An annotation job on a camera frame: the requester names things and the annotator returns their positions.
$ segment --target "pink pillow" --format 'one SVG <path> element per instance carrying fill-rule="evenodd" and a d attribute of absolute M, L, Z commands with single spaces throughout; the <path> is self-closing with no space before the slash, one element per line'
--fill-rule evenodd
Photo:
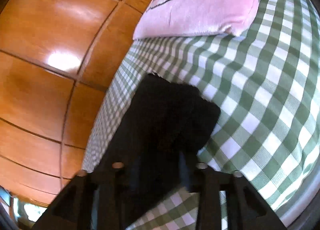
<path fill-rule="evenodd" d="M 220 33 L 240 36 L 257 10 L 258 0 L 152 0 L 133 39 Z"/>

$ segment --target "gingham bedsheet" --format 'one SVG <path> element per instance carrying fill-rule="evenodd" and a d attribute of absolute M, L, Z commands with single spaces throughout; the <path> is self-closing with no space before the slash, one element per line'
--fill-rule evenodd
<path fill-rule="evenodd" d="M 215 170 L 240 170 L 277 210 L 319 156 L 319 16 L 310 0 L 259 0 L 241 37 L 167 37 L 135 41 L 108 89 L 83 169 L 99 163 L 144 74 L 199 88 L 221 108 L 198 153 Z M 129 229 L 194 229 L 198 194 L 174 190 Z M 227 228 L 221 193 L 222 229 Z"/>

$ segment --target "black cloth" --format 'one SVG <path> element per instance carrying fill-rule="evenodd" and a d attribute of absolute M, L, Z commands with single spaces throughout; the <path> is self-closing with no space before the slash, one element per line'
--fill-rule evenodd
<path fill-rule="evenodd" d="M 153 208 L 180 183 L 179 151 L 196 154 L 210 138 L 220 108 L 202 99 L 191 85 L 169 83 L 148 74 L 138 86 L 127 112 L 95 171 L 108 170 L 123 162 L 130 189 L 121 195 L 124 228 Z M 137 158 L 132 162 L 131 156 Z M 108 212 L 99 187 L 98 229 L 107 229 L 103 213 Z"/>

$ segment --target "checkered cloth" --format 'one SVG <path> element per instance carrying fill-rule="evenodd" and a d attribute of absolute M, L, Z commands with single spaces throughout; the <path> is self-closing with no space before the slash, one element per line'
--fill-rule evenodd
<path fill-rule="evenodd" d="M 240 170 L 276 210 L 319 155 L 320 20 L 310 0 L 259 0 L 241 37 L 167 37 L 135 41 L 106 94 L 89 138 L 83 169 L 103 156 L 147 72 L 199 88 L 221 108 L 198 157 L 215 170 Z M 227 228 L 221 192 L 222 228 Z M 199 195 L 184 188 L 129 229 L 194 229 Z"/>

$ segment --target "green checkered fabric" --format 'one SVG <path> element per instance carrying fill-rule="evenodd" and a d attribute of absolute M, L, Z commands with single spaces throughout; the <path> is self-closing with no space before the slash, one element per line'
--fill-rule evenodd
<path fill-rule="evenodd" d="M 320 20 L 310 0 L 259 0 L 241 37 L 167 37 L 135 41 L 106 94 L 83 169 L 99 163 L 142 77 L 156 72 L 197 86 L 221 108 L 198 157 L 223 172 L 240 170 L 277 210 L 319 156 Z M 222 228 L 227 228 L 221 192 Z M 194 229 L 199 195 L 173 190 L 129 229 Z"/>

